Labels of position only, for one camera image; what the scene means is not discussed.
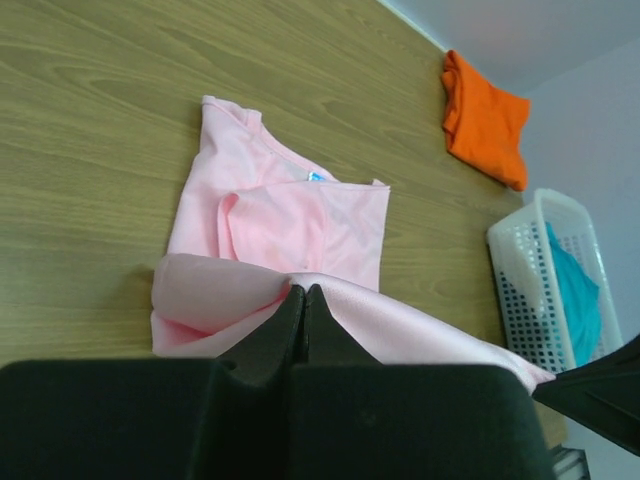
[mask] pink shirt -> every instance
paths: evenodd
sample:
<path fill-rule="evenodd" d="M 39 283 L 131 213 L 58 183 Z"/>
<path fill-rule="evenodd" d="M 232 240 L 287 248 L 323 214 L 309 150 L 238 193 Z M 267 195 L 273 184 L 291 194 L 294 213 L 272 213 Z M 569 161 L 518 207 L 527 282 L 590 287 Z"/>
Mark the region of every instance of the pink shirt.
<path fill-rule="evenodd" d="M 280 144 L 260 112 L 202 103 L 200 153 L 168 253 L 326 273 L 377 291 L 389 187 L 341 183 Z"/>

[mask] clothing tag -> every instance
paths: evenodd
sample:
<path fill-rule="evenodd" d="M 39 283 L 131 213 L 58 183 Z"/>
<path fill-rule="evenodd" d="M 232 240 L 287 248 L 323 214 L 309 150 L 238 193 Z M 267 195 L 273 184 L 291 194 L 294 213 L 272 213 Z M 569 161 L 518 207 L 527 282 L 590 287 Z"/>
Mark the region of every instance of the clothing tag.
<path fill-rule="evenodd" d="M 322 175 L 318 175 L 316 172 L 310 172 L 307 180 L 310 182 L 324 182 L 325 178 Z"/>

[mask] white plastic basket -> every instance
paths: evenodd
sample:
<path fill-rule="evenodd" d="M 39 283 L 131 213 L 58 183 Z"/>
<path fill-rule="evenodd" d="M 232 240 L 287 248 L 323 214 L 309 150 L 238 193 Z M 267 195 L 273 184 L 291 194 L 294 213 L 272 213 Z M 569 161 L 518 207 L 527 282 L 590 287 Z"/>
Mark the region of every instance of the white plastic basket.
<path fill-rule="evenodd" d="M 609 283 L 587 210 L 554 190 L 487 232 L 509 349 L 553 373 L 576 367 L 545 222 L 600 287 L 602 333 L 591 360 L 622 346 Z"/>

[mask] tabletop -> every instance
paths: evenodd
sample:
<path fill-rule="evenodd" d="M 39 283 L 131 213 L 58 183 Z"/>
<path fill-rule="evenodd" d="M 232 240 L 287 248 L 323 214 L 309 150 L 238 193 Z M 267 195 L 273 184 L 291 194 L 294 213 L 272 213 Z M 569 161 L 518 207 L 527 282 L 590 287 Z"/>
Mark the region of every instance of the tabletop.
<path fill-rule="evenodd" d="M 389 184 L 381 291 L 504 344 L 485 232 L 521 197 L 446 153 L 443 53 L 375 0 L 5 0 L 0 18 L 0 365 L 150 355 L 204 94 Z"/>

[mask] blue clothing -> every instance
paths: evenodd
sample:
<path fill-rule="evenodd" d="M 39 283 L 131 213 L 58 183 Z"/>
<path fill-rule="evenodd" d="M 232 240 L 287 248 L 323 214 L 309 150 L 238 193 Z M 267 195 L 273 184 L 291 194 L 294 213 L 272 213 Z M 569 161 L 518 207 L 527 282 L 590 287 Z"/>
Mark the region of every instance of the blue clothing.
<path fill-rule="evenodd" d="M 560 246 L 548 222 L 547 234 L 564 305 L 564 315 L 569 327 L 573 355 L 576 366 L 580 367 L 589 363 L 600 339 L 602 331 L 602 319 L 598 308 L 600 287 L 587 276 L 578 261 Z"/>

